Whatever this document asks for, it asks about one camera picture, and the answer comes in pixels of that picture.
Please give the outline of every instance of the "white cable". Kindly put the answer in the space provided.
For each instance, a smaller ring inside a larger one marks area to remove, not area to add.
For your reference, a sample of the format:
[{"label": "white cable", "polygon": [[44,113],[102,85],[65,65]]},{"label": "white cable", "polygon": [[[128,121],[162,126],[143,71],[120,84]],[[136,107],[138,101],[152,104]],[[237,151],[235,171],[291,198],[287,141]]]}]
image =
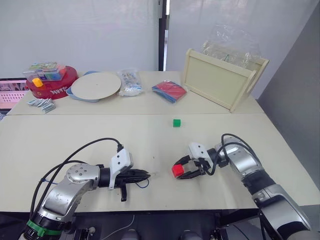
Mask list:
[{"label": "white cable", "polygon": [[133,214],[132,221],[130,222],[130,224],[128,226],[124,226],[122,228],[119,228],[119,229],[115,230],[114,232],[110,233],[108,236],[102,238],[101,240],[105,240],[105,239],[109,238],[111,235],[113,235],[113,234],[115,234],[115,233],[117,233],[117,232],[119,232],[119,231],[121,231],[123,229],[126,229],[126,228],[130,227],[134,223],[134,221],[135,221],[135,215]]}]

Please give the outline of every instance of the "wooden frame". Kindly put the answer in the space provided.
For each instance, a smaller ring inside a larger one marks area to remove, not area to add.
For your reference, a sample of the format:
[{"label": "wooden frame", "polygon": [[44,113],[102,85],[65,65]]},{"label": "wooden frame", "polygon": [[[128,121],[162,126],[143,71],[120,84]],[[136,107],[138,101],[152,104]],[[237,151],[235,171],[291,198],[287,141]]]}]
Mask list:
[{"label": "wooden frame", "polygon": [[[222,47],[221,51],[230,50]],[[251,62],[249,70],[189,49],[183,81],[191,91],[233,112],[251,93],[269,60],[260,58]]]}]

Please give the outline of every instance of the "red round container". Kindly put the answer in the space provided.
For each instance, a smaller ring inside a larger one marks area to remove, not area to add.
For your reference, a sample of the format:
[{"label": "red round container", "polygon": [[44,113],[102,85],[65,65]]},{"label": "red round container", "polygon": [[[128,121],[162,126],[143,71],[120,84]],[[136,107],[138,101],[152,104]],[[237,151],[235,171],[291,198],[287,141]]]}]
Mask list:
[{"label": "red round container", "polygon": [[26,81],[33,96],[38,99],[60,99],[67,96],[67,89],[78,79],[77,71],[66,66],[66,72],[60,81],[43,81],[43,86],[36,87],[33,82]]}]

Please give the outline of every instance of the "green cube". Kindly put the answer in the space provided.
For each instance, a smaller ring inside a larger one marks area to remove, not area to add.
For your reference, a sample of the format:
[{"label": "green cube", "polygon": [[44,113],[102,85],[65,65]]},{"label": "green cube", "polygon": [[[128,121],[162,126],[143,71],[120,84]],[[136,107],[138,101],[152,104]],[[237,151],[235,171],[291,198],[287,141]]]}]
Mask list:
[{"label": "green cube", "polygon": [[173,119],[173,127],[179,128],[181,126],[181,120],[180,119]]}]

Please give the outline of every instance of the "round white plate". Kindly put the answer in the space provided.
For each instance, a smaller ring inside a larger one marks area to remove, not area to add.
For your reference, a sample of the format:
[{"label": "round white plate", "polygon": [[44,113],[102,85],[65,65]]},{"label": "round white plate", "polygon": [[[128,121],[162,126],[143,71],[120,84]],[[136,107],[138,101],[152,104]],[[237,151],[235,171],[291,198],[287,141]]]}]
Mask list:
[{"label": "round white plate", "polygon": [[104,99],[116,93],[121,86],[120,78],[109,72],[95,72],[79,77],[71,86],[72,93],[81,99]]}]

